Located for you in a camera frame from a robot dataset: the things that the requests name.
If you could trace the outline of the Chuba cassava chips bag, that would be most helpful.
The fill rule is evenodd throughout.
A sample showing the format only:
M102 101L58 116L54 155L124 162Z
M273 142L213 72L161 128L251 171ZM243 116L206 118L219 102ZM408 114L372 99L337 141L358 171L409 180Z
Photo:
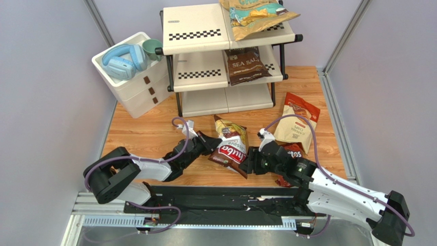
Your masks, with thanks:
M237 172L247 179L248 174L240 168L240 164L248 154L247 128L218 115L214 115L214 121L216 132L222 142L210 154L208 160Z

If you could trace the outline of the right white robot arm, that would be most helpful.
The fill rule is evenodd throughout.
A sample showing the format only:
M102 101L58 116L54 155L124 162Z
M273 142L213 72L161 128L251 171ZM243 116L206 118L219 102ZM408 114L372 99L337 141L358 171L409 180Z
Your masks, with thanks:
M239 168L247 174L275 173L283 177L298 188L293 199L295 208L358 224L385 244L402 245L407 235L410 212L401 193L385 194L351 183L275 142L261 149L250 147Z

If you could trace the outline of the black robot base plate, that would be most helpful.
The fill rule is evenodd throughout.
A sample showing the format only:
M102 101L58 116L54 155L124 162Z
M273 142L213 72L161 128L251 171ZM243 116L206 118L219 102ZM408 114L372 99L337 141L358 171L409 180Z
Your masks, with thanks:
M284 216L316 216L294 199L296 188L153 186L152 193L145 206L179 208L178 225L279 226Z

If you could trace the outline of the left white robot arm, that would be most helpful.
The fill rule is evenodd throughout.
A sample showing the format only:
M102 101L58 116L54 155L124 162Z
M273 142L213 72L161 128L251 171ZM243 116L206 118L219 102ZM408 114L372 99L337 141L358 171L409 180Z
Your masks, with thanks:
M118 147L85 169L85 185L99 204L121 199L143 205L152 194L148 185L137 183L137 179L173 181L201 155L211 154L221 142L220 138L197 131L196 136L182 139L160 159L140 158L125 147Z

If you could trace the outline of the brown Kettle sea salt bag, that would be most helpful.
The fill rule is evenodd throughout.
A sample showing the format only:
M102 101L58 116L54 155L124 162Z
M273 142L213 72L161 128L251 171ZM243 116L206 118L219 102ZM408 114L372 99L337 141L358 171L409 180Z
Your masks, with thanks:
M272 76L261 61L258 47L229 49L225 53L231 86Z

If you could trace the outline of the tan teal chips bag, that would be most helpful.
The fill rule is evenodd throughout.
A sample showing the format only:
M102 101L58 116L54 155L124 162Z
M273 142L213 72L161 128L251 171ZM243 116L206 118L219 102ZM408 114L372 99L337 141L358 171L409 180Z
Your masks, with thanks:
M229 12L230 25L236 41L300 16L286 9L278 1L223 0L220 4Z

